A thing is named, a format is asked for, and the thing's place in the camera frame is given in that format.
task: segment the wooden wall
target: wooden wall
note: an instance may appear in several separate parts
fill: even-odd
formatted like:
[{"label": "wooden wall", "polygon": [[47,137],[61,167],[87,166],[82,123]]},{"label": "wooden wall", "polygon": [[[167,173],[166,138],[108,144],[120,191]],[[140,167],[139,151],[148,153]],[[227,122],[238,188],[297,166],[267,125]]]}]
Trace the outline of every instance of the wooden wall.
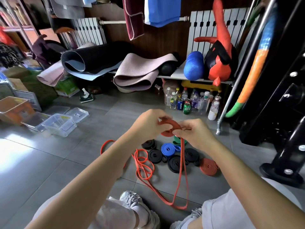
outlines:
[{"label": "wooden wall", "polygon": [[[252,0],[222,0],[227,8],[249,7]],[[190,16],[191,11],[212,9],[213,0],[181,0],[181,17]],[[100,17],[105,21],[125,20],[123,9],[116,4],[99,4],[85,8],[86,17]],[[186,59],[190,22],[173,22],[157,28],[144,25],[145,34],[130,41],[125,24],[103,25],[107,42],[127,41],[135,45],[137,54],[154,59],[173,51],[179,53],[181,62]]]}]

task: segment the bolt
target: bolt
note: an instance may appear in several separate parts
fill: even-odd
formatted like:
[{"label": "bolt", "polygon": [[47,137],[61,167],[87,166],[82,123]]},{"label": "bolt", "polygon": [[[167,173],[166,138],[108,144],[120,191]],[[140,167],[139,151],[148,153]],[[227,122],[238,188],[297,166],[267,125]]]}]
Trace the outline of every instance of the bolt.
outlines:
[{"label": "bolt", "polygon": [[292,175],[293,171],[291,169],[285,169],[284,173],[287,174],[287,175]]},{"label": "bolt", "polygon": [[290,77],[295,77],[295,76],[297,76],[297,75],[298,75],[298,73],[297,73],[296,71],[294,71],[294,72],[292,72],[292,73],[289,74]]},{"label": "bolt", "polygon": [[299,146],[299,150],[300,150],[300,151],[305,151],[305,145],[300,145],[300,146]]}]

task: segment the white sock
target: white sock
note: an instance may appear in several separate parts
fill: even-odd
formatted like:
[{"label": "white sock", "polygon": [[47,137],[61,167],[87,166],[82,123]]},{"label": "white sock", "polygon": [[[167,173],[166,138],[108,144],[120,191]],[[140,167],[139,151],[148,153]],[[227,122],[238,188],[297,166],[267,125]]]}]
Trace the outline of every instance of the white sock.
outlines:
[{"label": "white sock", "polygon": [[139,215],[139,226],[143,227],[148,223],[148,212],[141,205],[136,205],[132,209]]},{"label": "white sock", "polygon": [[181,227],[181,229],[188,229],[190,222],[194,221],[196,218],[189,218]]}]

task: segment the green can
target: green can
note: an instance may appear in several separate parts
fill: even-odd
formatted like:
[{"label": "green can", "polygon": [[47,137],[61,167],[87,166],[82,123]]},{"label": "green can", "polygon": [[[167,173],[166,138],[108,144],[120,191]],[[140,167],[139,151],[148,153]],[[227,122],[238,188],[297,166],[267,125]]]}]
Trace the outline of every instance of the green can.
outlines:
[{"label": "green can", "polygon": [[191,111],[191,104],[185,102],[184,106],[183,106],[183,114],[188,115]]}]

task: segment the left hand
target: left hand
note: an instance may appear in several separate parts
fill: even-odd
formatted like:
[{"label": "left hand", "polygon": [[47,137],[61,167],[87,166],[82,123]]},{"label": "left hand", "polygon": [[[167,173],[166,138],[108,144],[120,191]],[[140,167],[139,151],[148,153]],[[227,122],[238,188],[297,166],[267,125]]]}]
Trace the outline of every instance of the left hand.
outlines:
[{"label": "left hand", "polygon": [[159,125],[160,118],[172,119],[172,116],[161,109],[150,109],[143,112],[128,131],[135,134],[141,144],[143,144],[173,127],[170,124]]}]

